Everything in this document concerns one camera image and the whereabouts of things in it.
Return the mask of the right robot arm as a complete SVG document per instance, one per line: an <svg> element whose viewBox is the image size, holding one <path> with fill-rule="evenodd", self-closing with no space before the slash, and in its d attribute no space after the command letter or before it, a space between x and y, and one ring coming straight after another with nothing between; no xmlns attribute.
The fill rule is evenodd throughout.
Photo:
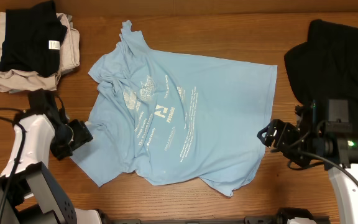
<svg viewBox="0 0 358 224"><path fill-rule="evenodd" d="M347 100L296 106L296 125L273 119L257 133L271 152L288 159L291 170L323 166L334 189L340 221L358 223L358 133Z"/></svg>

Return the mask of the black t-shirt on right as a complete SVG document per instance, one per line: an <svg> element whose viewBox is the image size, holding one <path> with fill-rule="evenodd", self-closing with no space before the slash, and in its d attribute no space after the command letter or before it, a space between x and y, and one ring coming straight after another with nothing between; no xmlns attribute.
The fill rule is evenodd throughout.
<svg viewBox="0 0 358 224"><path fill-rule="evenodd" d="M291 89L303 105L313 100L345 99L358 133L358 28L310 22L308 40L284 56Z"/></svg>

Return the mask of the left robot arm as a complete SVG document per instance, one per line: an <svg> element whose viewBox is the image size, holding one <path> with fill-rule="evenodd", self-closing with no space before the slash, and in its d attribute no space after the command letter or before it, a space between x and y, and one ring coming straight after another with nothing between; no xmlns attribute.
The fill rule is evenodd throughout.
<svg viewBox="0 0 358 224"><path fill-rule="evenodd" d="M60 97L39 89L28 94L30 108L16 110L12 152L0 175L0 223L109 223L100 210L75 208L48 169L90 142L85 123L69 120Z"/></svg>

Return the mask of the folded beige garment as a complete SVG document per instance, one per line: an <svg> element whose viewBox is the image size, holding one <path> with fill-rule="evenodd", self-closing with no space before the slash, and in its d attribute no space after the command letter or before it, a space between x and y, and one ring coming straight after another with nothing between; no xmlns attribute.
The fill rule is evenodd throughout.
<svg viewBox="0 0 358 224"><path fill-rule="evenodd" d="M57 14L62 25L67 27L65 39L60 46L60 66L58 72L50 77L41 77L37 72L20 70L0 71L0 92L16 93L19 91L35 91L38 89L56 90L62 76L74 71L80 65L80 33L73 28L72 17L64 13ZM2 43L5 39L6 14L0 12L0 61Z"/></svg>

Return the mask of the folded black garment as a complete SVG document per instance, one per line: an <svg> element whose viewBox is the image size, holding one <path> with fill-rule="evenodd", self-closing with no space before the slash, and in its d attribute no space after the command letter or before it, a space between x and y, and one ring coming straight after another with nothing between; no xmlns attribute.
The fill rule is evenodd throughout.
<svg viewBox="0 0 358 224"><path fill-rule="evenodd" d="M60 46L66 32L53 1L28 9L6 10L0 71L37 72L41 77L53 75L60 66Z"/></svg>

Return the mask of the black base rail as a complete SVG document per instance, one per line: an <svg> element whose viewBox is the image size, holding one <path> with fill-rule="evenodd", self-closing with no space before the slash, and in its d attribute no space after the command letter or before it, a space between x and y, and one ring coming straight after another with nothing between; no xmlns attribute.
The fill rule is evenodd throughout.
<svg viewBox="0 0 358 224"><path fill-rule="evenodd" d="M245 216L244 218L213 218L197 220L140 220L140 219L111 219L101 210L97 210L102 223L111 224L287 224L315 223L331 224L329 216L313 216L304 208L279 208L274 215Z"/></svg>

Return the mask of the light blue printed t-shirt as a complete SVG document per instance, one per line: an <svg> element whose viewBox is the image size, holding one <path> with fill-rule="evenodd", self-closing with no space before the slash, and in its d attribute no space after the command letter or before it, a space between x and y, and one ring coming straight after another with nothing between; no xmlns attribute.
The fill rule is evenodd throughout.
<svg viewBox="0 0 358 224"><path fill-rule="evenodd" d="M73 162L97 185L135 172L152 185L199 178L225 196L255 177L277 67L151 49L130 21L90 69L98 97Z"/></svg>

